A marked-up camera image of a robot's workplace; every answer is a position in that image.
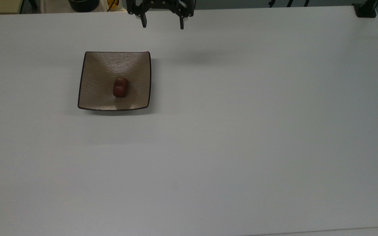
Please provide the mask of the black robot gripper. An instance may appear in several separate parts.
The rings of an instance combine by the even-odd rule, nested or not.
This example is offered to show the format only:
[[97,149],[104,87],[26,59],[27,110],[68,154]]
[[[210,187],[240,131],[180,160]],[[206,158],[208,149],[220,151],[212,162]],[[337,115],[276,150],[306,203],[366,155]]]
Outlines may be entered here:
[[141,20],[143,28],[147,27],[145,13],[149,9],[173,10],[174,14],[179,17],[180,29],[184,29],[184,23],[187,18],[192,17],[195,12],[195,0],[142,0],[139,5],[136,0],[126,1],[127,12],[135,15]]

